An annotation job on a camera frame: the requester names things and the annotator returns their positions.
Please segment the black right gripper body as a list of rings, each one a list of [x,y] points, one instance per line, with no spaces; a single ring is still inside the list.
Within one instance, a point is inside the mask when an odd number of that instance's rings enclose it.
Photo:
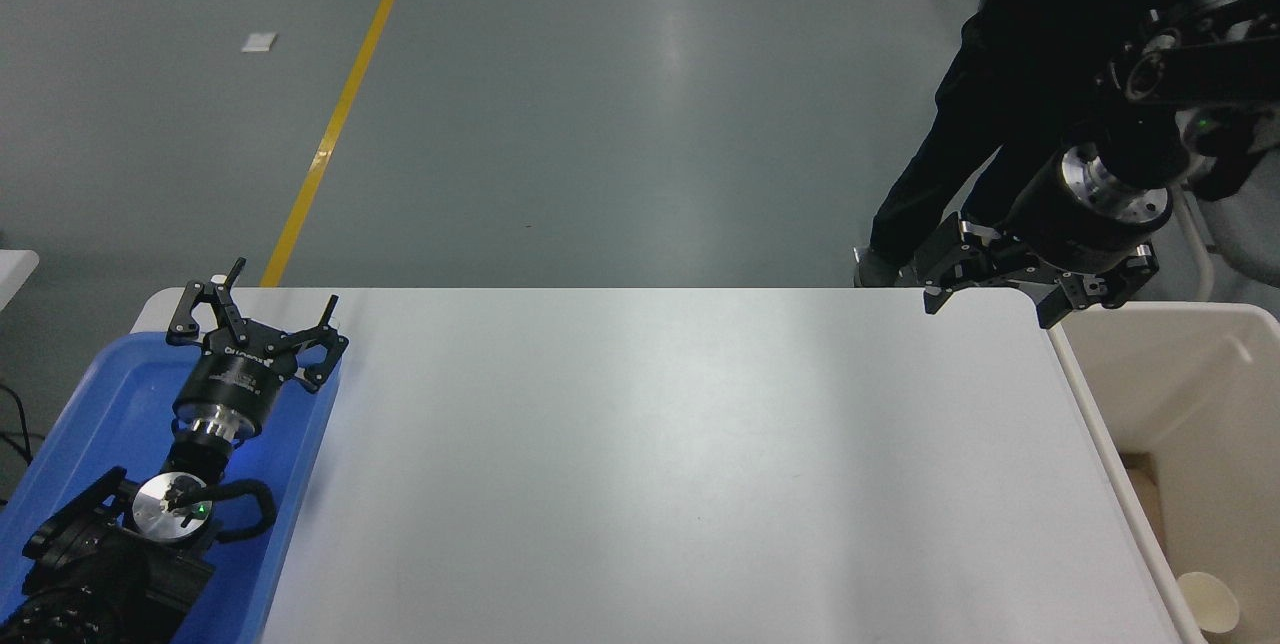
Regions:
[[[1100,274],[1167,223],[1167,189],[1126,184],[1100,157],[1060,157],[1034,175],[1004,220],[1047,265]]]

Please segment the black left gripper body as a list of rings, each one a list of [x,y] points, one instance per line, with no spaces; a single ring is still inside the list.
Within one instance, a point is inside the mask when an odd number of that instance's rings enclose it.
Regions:
[[[246,321],[242,341],[230,328],[209,332],[200,342],[200,357],[175,398],[175,416],[183,423],[214,410],[227,410],[243,428],[262,428],[282,388],[297,367],[298,350],[291,335],[261,321]]]

